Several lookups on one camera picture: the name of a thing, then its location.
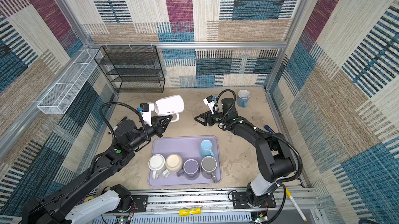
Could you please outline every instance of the black wire shelf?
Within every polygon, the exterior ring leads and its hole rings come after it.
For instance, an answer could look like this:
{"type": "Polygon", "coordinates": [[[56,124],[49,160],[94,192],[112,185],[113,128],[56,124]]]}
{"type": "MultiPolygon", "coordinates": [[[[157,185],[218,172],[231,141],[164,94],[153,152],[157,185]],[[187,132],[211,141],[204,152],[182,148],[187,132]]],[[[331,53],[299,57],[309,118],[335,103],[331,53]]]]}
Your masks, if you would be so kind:
{"type": "Polygon", "coordinates": [[[156,47],[102,46],[99,52],[102,58],[95,61],[117,92],[164,91],[165,76],[156,47]]]}

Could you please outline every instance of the purple tray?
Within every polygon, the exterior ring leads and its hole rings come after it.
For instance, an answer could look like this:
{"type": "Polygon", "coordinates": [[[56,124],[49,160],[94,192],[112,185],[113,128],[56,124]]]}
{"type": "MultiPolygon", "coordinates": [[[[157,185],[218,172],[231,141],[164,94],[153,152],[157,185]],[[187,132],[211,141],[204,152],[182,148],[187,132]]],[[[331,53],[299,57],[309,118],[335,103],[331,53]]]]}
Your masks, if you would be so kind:
{"type": "MultiPolygon", "coordinates": [[[[217,161],[216,167],[216,178],[217,182],[222,180],[222,171],[220,169],[219,160],[219,146],[217,138],[215,136],[195,136],[195,137],[162,137],[154,141],[152,148],[152,155],[161,154],[167,158],[171,154],[178,154],[182,157],[183,162],[188,159],[195,159],[198,162],[199,168],[201,169],[202,157],[200,155],[201,142],[208,139],[212,142],[213,153],[217,161]]],[[[176,186],[176,185],[195,185],[195,184],[208,184],[214,183],[212,179],[207,179],[202,175],[196,180],[188,180],[186,177],[177,177],[175,175],[169,175],[167,178],[159,176],[158,179],[154,180],[151,173],[148,175],[148,184],[151,187],[162,187],[162,186],[176,186]]]]}

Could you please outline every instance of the white marker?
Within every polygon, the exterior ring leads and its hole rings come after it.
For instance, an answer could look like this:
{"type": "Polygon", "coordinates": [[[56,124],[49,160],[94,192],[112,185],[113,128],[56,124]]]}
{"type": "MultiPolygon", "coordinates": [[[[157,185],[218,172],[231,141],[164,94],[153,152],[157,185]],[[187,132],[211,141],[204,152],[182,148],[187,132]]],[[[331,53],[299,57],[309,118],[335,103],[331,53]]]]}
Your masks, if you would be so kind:
{"type": "Polygon", "coordinates": [[[299,208],[298,204],[295,202],[294,197],[292,197],[291,193],[288,191],[288,189],[286,188],[285,191],[287,192],[287,196],[290,198],[292,204],[294,205],[294,207],[297,209],[299,215],[302,217],[303,221],[308,221],[305,217],[305,215],[303,214],[302,210],[299,208]]]}

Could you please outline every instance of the mug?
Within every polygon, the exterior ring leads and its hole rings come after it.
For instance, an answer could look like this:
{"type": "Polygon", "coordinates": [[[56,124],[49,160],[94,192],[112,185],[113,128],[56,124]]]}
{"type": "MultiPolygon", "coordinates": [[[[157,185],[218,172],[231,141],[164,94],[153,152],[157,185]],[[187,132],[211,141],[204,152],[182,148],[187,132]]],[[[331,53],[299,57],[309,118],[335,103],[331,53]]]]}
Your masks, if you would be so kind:
{"type": "Polygon", "coordinates": [[[148,161],[148,167],[152,170],[152,179],[158,179],[159,175],[167,178],[170,174],[165,166],[165,157],[161,154],[153,155],[148,161]]]}
{"type": "Polygon", "coordinates": [[[174,95],[157,100],[154,104],[154,108],[158,116],[176,114],[176,119],[171,121],[176,122],[179,120],[179,113],[184,111],[184,102],[180,95],[174,95]]]}
{"type": "Polygon", "coordinates": [[[216,172],[215,172],[216,167],[217,167],[217,162],[214,157],[211,156],[204,157],[201,161],[202,176],[207,179],[212,179],[213,182],[217,182],[216,172]]]}
{"type": "Polygon", "coordinates": [[[165,166],[170,174],[176,175],[183,168],[183,159],[177,154],[171,154],[166,158],[165,166]]]}
{"type": "Polygon", "coordinates": [[[199,154],[201,155],[201,157],[215,157],[215,155],[213,154],[212,142],[210,140],[205,139],[201,142],[201,145],[199,146],[199,154]]]}
{"type": "Polygon", "coordinates": [[[194,159],[188,159],[183,165],[183,169],[177,172],[177,176],[184,175],[188,180],[195,180],[200,176],[198,162],[194,159]]]}
{"type": "Polygon", "coordinates": [[[247,90],[239,90],[238,91],[238,106],[247,107],[247,102],[251,97],[251,93],[247,90]]]}

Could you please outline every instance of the yellow battery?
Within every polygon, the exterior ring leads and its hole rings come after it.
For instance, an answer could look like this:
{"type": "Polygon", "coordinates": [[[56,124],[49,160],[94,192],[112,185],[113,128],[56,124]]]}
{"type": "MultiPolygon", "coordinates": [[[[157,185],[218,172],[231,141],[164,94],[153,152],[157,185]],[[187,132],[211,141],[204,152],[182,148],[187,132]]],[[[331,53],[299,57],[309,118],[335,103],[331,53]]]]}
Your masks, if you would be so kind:
{"type": "Polygon", "coordinates": [[[181,209],[179,210],[179,216],[186,216],[192,214],[200,214],[201,208],[192,208],[192,209],[181,209]]]}

